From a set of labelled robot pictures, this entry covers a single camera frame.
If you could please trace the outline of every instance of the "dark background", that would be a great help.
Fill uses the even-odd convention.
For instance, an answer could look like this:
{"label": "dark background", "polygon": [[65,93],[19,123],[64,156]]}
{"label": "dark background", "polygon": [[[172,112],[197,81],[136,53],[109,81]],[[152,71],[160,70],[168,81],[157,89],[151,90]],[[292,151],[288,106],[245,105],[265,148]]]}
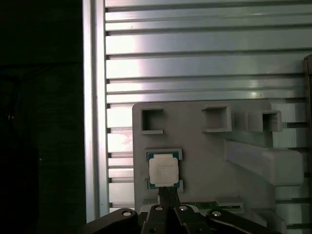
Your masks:
{"label": "dark background", "polygon": [[[20,162],[24,169],[18,177],[25,177],[34,168],[24,161],[38,157],[39,218],[28,232],[74,232],[85,223],[82,1],[1,1],[0,30],[0,71],[22,80],[14,127],[38,150],[38,156],[12,157],[2,171],[5,167],[14,177],[14,164]],[[12,87],[0,80],[2,109]],[[18,194],[12,207],[23,210],[29,198],[12,192]],[[17,226],[23,215],[36,213],[25,209],[16,215]]]}

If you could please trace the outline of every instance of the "gray plastic bracket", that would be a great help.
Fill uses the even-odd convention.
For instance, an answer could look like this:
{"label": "gray plastic bracket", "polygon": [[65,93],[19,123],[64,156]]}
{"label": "gray plastic bracket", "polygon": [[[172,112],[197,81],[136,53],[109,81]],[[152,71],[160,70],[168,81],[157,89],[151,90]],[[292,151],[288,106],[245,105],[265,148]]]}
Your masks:
{"label": "gray plastic bracket", "polygon": [[247,132],[280,132],[281,112],[276,110],[235,112],[234,127]]}
{"label": "gray plastic bracket", "polygon": [[224,140],[225,160],[263,177],[274,186],[301,185],[303,157],[297,151],[266,149]]}
{"label": "gray plastic bracket", "polygon": [[153,134],[163,134],[162,129],[154,129],[158,126],[154,126],[157,119],[160,119],[163,115],[162,108],[148,108],[141,110],[141,134],[143,135],[153,135]]}
{"label": "gray plastic bracket", "polygon": [[287,227],[285,221],[280,218],[271,209],[253,209],[258,215],[260,215],[267,222],[267,227],[271,228],[279,233],[286,234]]}
{"label": "gray plastic bracket", "polygon": [[210,105],[202,110],[206,115],[205,133],[220,133],[232,131],[231,108],[227,105]]}

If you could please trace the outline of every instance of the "aluminum frame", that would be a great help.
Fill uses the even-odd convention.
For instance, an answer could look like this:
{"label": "aluminum frame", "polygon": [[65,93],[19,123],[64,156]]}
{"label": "aluminum frame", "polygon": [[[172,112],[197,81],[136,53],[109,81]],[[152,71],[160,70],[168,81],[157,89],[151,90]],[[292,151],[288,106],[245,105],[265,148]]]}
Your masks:
{"label": "aluminum frame", "polygon": [[109,213],[105,1],[83,0],[86,220]]}

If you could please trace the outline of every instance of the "metal screw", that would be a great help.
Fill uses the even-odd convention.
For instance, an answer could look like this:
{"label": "metal screw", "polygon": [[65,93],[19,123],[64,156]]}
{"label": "metal screw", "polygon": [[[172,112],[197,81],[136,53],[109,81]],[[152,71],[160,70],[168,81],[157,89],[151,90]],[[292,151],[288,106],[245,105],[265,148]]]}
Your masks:
{"label": "metal screw", "polygon": [[123,216],[130,216],[131,215],[131,212],[129,212],[129,211],[125,211],[124,213],[122,213],[123,214]]}
{"label": "metal screw", "polygon": [[219,217],[219,216],[221,216],[222,214],[221,214],[221,212],[219,212],[219,211],[214,211],[213,212],[213,216],[215,216],[215,217]]}
{"label": "metal screw", "polygon": [[187,210],[187,207],[186,206],[180,206],[179,209],[182,211],[185,211],[185,210]]}

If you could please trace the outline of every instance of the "gray 3d-printed holder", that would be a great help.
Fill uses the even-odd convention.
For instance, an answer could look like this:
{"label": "gray 3d-printed holder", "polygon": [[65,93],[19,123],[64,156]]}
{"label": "gray 3d-printed holder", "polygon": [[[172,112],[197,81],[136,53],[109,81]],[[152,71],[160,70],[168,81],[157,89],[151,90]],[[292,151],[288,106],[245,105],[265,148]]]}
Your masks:
{"label": "gray 3d-printed holder", "polygon": [[298,151],[267,149],[224,140],[224,158],[274,186],[298,186],[304,180],[303,157]]}
{"label": "gray 3d-printed holder", "polygon": [[206,115],[206,125],[203,132],[220,133],[232,131],[231,108],[227,105],[208,105],[202,110]]}
{"label": "gray 3d-printed holder", "polygon": [[[161,111],[155,116],[150,115],[149,127],[142,128],[142,110],[153,109]],[[225,132],[230,131],[231,126],[235,124],[235,118],[231,116],[246,110],[271,113],[271,104],[267,100],[231,100],[152,102],[134,105],[135,209],[139,211],[143,201],[153,200],[157,194],[157,189],[148,189],[146,183],[146,178],[149,177],[146,150],[170,148],[181,148],[183,151],[183,160],[179,162],[179,179],[183,180],[183,191],[179,193],[182,203],[211,202],[221,198],[238,197],[244,201],[247,209],[273,209],[275,187],[254,171],[224,160],[225,139],[262,148],[270,148],[273,145],[270,131],[246,132],[234,128],[231,132]],[[216,117],[220,117],[217,123],[207,122],[209,118]],[[163,133],[144,133],[155,130],[163,130]]]}
{"label": "gray 3d-printed holder", "polygon": [[234,127],[247,132],[280,132],[282,116],[276,110],[237,111],[234,113]]}

